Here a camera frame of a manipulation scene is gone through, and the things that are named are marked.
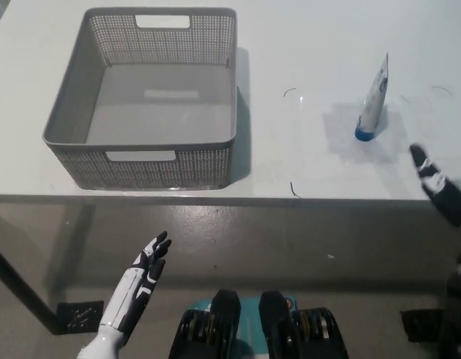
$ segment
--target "basket handle hole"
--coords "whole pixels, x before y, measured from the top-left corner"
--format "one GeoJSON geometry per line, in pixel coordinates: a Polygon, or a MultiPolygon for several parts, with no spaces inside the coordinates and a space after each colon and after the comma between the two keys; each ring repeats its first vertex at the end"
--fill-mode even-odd
{"type": "Polygon", "coordinates": [[[191,18],[173,15],[136,15],[135,23],[139,28],[190,28],[191,18]]]}
{"type": "Polygon", "coordinates": [[[144,99],[199,99],[199,92],[195,90],[153,90],[143,92],[144,99]]]}
{"type": "Polygon", "coordinates": [[[176,151],[108,151],[105,155],[112,162],[162,162],[177,158],[176,151]]]}

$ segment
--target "table surface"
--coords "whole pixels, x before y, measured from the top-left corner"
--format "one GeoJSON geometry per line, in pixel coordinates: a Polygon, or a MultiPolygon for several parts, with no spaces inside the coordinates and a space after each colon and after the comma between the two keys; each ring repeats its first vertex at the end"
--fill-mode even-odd
{"type": "Polygon", "coordinates": [[[80,189],[41,136],[84,12],[189,4],[10,3],[0,22],[0,200],[423,200],[412,142],[461,185],[461,0],[196,0],[191,6],[238,15],[238,87],[250,116],[239,119],[233,183],[216,191],[80,189]],[[362,102],[387,52],[380,133],[358,142],[362,102]]]}

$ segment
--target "gray floor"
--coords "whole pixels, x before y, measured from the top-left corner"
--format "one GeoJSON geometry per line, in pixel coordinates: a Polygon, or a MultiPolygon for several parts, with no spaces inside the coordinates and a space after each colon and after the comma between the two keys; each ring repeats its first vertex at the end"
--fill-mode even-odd
{"type": "MultiPolygon", "coordinates": [[[[221,287],[330,308],[351,358],[431,358],[406,342],[399,311],[440,305],[461,248],[432,209],[0,204],[0,251],[52,306],[107,300],[162,230],[172,251],[124,359],[166,358],[185,308],[221,287]]],[[[46,333],[0,283],[0,358],[75,358],[90,338],[46,333]]]]}

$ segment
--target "robotic hand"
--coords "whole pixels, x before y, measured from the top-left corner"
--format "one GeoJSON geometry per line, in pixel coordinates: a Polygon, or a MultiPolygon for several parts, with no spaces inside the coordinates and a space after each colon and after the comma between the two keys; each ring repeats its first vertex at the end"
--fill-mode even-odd
{"type": "MultiPolygon", "coordinates": [[[[461,229],[461,191],[441,174],[421,146],[413,144],[409,150],[424,192],[448,222],[461,229]]],[[[457,271],[446,283],[446,308],[438,343],[440,358],[461,358],[461,254],[457,258],[457,271]]]]}
{"type": "Polygon", "coordinates": [[[126,270],[102,316],[96,337],[81,350],[78,359],[119,357],[119,350],[129,340],[164,269],[162,257],[171,244],[166,238],[167,232],[155,237],[126,270]]]}

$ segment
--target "table leg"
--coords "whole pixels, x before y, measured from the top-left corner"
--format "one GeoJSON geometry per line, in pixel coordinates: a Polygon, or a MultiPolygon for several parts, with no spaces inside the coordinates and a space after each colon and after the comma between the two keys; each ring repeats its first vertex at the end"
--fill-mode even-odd
{"type": "Polygon", "coordinates": [[[104,301],[58,303],[54,313],[0,253],[0,281],[54,335],[97,332],[104,301]]]}
{"type": "Polygon", "coordinates": [[[0,281],[23,303],[54,335],[65,334],[66,328],[37,293],[0,253],[0,281]]]}

